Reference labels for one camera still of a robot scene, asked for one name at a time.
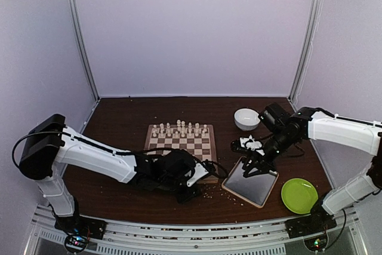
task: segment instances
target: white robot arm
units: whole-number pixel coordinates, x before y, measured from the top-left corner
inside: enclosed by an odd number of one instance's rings
[[[173,192],[179,203],[201,194],[195,184],[199,179],[210,174],[224,177],[216,173],[216,163],[201,161],[185,150],[171,149],[162,156],[147,154],[153,150],[116,149],[77,133],[64,120],[62,115],[53,115],[21,138],[13,149],[13,161],[26,177],[37,182],[54,210],[56,227],[67,233],[87,234],[90,228],[91,237],[101,238],[98,230],[104,230],[104,222],[89,222],[79,215],[78,203],[66,189],[56,163],[76,165],[150,191]],[[26,143],[17,164],[14,152],[23,140]]]
[[[333,214],[382,189],[381,122],[343,118],[309,107],[290,115],[277,104],[267,106],[259,118],[273,133],[265,144],[251,138],[241,138],[231,144],[233,151],[247,154],[243,165],[244,177],[275,172],[273,160],[303,139],[339,143],[374,156],[371,167],[367,166],[345,185],[320,198],[310,216],[288,220],[286,226],[291,238],[323,231],[328,226],[335,227]]]

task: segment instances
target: white backdrop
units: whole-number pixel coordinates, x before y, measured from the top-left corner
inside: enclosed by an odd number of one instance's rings
[[[332,113],[382,121],[381,0],[323,0],[313,52],[297,106],[319,106]],[[316,142],[336,186],[371,162],[365,152]],[[382,196],[355,205],[370,254],[382,250]]]
[[[13,166],[12,147],[54,113],[79,130],[94,99],[67,0],[0,0],[0,7],[0,254],[16,255],[42,195]]]
[[[101,96],[287,96],[311,0],[76,0]]]

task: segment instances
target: dark brown table surface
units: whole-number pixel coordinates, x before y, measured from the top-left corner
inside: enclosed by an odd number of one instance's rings
[[[85,135],[120,149],[141,150],[148,125],[161,122],[212,124],[215,131],[217,156],[231,170],[240,154],[230,150],[232,140],[248,136],[233,122],[234,112],[242,107],[261,111],[273,102],[292,112],[285,98],[123,98],[102,99],[94,112]],[[254,137],[268,134],[262,124],[251,132]],[[190,202],[177,204],[175,196],[161,191],[142,191],[116,180],[69,166],[64,181],[79,201],[80,212],[88,216],[113,220],[164,224],[213,224],[253,222],[294,215],[281,200],[282,185],[294,177],[304,178],[316,186],[319,196],[330,190],[329,181],[309,141],[301,147],[306,151],[300,158],[276,159],[278,181],[263,208],[256,208],[235,198],[220,187],[202,185],[203,195]],[[291,148],[286,154],[298,151]]]

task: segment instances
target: green plate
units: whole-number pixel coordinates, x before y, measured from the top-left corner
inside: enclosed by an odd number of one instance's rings
[[[285,206],[297,214],[307,214],[318,199],[317,190],[304,179],[289,179],[281,189]]]

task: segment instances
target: tablet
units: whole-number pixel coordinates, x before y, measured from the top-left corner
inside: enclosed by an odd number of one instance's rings
[[[279,174],[260,174],[245,178],[242,167],[243,163],[240,159],[221,187],[258,208],[264,207]]]

